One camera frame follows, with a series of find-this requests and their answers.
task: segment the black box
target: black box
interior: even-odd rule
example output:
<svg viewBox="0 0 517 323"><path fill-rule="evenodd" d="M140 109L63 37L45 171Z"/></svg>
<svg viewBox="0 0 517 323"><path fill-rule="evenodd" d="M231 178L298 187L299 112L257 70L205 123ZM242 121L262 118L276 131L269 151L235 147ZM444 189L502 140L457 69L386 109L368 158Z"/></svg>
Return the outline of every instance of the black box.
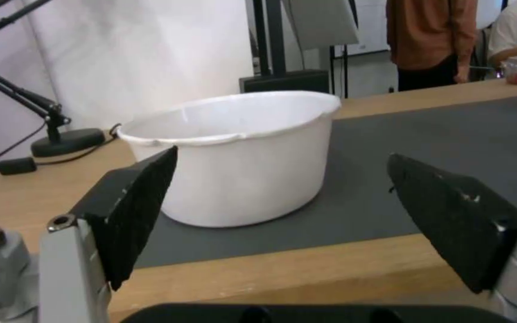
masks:
<svg viewBox="0 0 517 323"><path fill-rule="evenodd" d="M281 75L252 76L239 80L241 93L266 91L330 92L329 73L322 70L286 72Z"/></svg>

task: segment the black stand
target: black stand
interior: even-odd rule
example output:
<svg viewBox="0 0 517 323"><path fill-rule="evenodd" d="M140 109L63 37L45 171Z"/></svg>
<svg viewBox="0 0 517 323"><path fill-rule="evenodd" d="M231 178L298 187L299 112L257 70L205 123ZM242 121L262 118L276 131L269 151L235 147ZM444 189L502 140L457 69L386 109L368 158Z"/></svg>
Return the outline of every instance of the black stand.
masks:
<svg viewBox="0 0 517 323"><path fill-rule="evenodd" d="M0 29L12 24L49 1L37 0L10 16L0 19ZM9 0L0 0L0 6L6 2L9 2ZM105 141L103 131L99 129L81 129L59 133L59 127L71 122L70 118L61 113L61 105L48 98L39 96L39 94L17 87L15 84L2 78L2 76L0 76L0 92L45 120L48 137L35 141L31 145L31 152L35 157L51 157L75 153L95 147Z"/></svg>

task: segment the black power adapter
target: black power adapter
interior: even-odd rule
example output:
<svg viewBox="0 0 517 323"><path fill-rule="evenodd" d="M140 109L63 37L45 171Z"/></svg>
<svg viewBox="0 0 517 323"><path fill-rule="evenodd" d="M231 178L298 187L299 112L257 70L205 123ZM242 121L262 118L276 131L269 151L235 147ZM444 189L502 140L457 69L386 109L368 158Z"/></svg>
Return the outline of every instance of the black power adapter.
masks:
<svg viewBox="0 0 517 323"><path fill-rule="evenodd" d="M37 164L31 157L8 159L0 161L0 173L2 175L15 175L35 172Z"/></svg>

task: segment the white panel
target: white panel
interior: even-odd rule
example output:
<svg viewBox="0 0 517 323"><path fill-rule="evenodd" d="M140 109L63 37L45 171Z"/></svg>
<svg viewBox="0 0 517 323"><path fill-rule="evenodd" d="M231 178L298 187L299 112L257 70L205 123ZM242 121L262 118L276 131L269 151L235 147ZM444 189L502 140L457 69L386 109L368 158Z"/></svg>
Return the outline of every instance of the white panel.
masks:
<svg viewBox="0 0 517 323"><path fill-rule="evenodd" d="M53 0L33 22L77 127L234 94L253 75L240 0Z"/></svg>
<svg viewBox="0 0 517 323"><path fill-rule="evenodd" d="M356 0L359 17L360 43L348 45L348 55L384 51L386 43L386 0ZM335 55L342 56L343 46L335 47Z"/></svg>

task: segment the black cable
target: black cable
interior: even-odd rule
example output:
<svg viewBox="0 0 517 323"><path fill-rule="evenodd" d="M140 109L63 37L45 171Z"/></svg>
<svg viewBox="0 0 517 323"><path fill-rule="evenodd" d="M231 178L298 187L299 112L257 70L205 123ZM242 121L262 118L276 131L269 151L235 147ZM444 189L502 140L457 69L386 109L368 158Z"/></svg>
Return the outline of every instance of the black cable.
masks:
<svg viewBox="0 0 517 323"><path fill-rule="evenodd" d="M298 44L298 50L300 51L300 60L302 62L302 69L306 70L306 65L304 64L304 51L302 51L302 45L300 45L300 39L298 39L298 29L296 29L296 22L294 20L294 13L293 13L293 0L288 1L289 4L289 14L290 14L290 20L293 24L294 31L296 33L296 43Z"/></svg>
<svg viewBox="0 0 517 323"><path fill-rule="evenodd" d="M41 129L43 129L45 127L45 122L43 123L43 125L41 125L41 127L38 127L37 130L33 131L32 133L26 135L25 137L23 137L23 139L21 139L20 141L17 141L16 143L14 143L13 145L10 145L9 147L7 147L6 149L4 149L1 153L0 153L0 157L5 155L6 153L9 153L12 149L15 149L15 147L21 145L22 143L24 143L25 141L27 141L27 139L33 137L34 135L36 135L39 131L41 131Z"/></svg>
<svg viewBox="0 0 517 323"><path fill-rule="evenodd" d="M71 157L71 158L67 158L67 159L63 159L63 160L58 160L58 161L47 161L45 163L35 163L35 165L37 166L49 166L49 165L57 165L57 164L63 164L63 163L68 163L68 162L73 162L74 160L78 160L80 158L83 158L85 157L86 155L90 155L91 153L94 153L97 149L101 148L101 147L104 147L106 145L109 145L110 143L112 143L113 141L115 141L118 136L117 136L117 128L119 128L121 126L120 123L117 123L115 126L113 126L110 130L109 130L109 135L111 136L111 139L105 141L104 143L102 143L101 145L97 145L95 147L93 147L92 149L82 153L81 155L78 155L78 156L75 156L75 157Z"/></svg>
<svg viewBox="0 0 517 323"><path fill-rule="evenodd" d="M45 122L43 123L43 125L41 125L40 127L38 127L35 131L33 131L32 133L26 135L25 137L23 137L22 139L20 139L19 141L17 141L16 143L14 143L13 145L10 145L9 147L7 147L5 150L3 150L1 153L0 153L0 157L5 155L6 153L9 153L12 149L15 149L18 145L21 145L22 143L24 143L25 141L27 141L28 139L30 139L31 137L33 137L34 135L36 135L39 131L41 131L44 127L45 127ZM111 136L111 139L105 141L104 143L100 144L100 145L97 145L95 147L93 147L92 149L82 153L81 155L78 155L78 156L74 156L74 157L71 157L71 158L67 158L67 159L63 159L63 160L57 160L57 161L47 161L47 162L43 162L43 163L36 163L37 166L48 166L48 165L57 165L57 164L63 164L63 163L68 163L68 162L73 162L74 160L78 160L80 158L83 158L85 157L86 155L89 155L91 153L93 153L94 151L96 151L97 149L105 146L105 145L108 145L110 143L112 143L113 141L115 141L115 139L118 138L117 136L117 129L121 126L120 123L117 123L115 126L113 126L110 130L109 130L109 135Z"/></svg>

